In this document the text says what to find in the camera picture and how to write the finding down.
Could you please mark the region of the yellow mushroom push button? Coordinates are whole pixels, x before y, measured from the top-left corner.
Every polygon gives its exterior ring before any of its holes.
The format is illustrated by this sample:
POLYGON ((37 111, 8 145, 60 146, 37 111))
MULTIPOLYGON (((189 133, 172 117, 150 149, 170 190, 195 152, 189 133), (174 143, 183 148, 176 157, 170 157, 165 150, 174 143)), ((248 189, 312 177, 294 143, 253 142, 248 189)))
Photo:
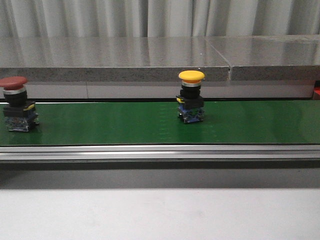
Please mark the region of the yellow mushroom push button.
POLYGON ((181 79, 181 89, 176 95, 179 119, 185 124, 203 121, 204 99, 200 93, 205 74, 198 70, 184 70, 178 77, 181 79))

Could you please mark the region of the red mushroom push button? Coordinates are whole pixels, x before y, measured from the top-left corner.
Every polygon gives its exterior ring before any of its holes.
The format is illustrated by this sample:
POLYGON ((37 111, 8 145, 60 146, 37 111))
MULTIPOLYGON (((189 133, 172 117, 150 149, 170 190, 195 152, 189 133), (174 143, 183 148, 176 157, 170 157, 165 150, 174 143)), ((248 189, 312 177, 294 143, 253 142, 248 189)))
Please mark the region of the red mushroom push button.
POLYGON ((5 77, 0 80, 7 105, 3 108, 4 122, 8 131, 29 132, 39 125, 36 103, 28 100, 24 76, 5 77))

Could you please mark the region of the grey speckled stone slab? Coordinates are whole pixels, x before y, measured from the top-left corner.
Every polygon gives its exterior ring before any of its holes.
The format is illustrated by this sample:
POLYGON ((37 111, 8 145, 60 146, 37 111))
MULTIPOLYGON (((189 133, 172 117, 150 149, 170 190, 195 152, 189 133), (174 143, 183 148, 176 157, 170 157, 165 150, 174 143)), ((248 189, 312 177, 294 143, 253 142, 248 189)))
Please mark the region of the grey speckled stone slab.
POLYGON ((199 70, 229 77, 227 62, 203 37, 2 37, 0 75, 30 82, 174 82, 199 70))

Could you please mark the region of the grey stone slab right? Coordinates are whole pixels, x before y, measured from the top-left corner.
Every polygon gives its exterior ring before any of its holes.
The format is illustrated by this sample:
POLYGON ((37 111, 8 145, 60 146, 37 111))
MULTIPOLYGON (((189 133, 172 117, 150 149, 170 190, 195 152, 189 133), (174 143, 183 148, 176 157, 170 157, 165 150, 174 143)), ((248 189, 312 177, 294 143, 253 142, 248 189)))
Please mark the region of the grey stone slab right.
POLYGON ((206 41, 229 64, 232 83, 320 79, 319 35, 212 36, 206 41))

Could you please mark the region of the green conveyor belt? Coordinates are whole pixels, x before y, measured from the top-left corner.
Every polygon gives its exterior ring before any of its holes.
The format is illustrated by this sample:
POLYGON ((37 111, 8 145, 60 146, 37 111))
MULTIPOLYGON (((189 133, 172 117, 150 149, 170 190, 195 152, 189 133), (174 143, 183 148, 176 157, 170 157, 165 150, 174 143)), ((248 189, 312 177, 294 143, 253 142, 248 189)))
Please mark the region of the green conveyor belt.
POLYGON ((39 125, 2 146, 111 144, 318 144, 317 100, 208 101, 204 120, 184 123, 176 102, 37 103, 39 125))

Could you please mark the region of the red plastic tray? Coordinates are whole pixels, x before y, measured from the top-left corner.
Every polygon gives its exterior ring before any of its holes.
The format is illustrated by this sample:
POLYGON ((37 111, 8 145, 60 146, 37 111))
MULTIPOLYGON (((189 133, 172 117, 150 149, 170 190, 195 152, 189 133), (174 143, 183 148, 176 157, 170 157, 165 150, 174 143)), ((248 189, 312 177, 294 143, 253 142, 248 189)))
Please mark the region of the red plastic tray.
POLYGON ((312 95, 313 100, 320 100, 320 87, 315 87, 312 95))

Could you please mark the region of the white pleated curtain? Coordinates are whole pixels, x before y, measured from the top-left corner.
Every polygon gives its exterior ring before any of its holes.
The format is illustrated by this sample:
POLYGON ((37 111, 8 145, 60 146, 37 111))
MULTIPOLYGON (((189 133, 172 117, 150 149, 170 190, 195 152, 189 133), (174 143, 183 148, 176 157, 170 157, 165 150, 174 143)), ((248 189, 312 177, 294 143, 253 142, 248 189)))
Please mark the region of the white pleated curtain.
POLYGON ((317 35, 317 0, 3 0, 2 37, 317 35))

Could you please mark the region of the aluminium conveyor side rail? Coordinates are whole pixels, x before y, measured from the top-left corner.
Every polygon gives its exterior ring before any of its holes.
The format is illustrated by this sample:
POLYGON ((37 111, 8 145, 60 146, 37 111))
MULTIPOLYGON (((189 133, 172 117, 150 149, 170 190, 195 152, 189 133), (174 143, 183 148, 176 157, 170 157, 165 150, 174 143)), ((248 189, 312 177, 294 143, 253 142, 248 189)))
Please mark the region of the aluminium conveyor side rail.
POLYGON ((4 146, 2 164, 318 161, 318 144, 4 146))

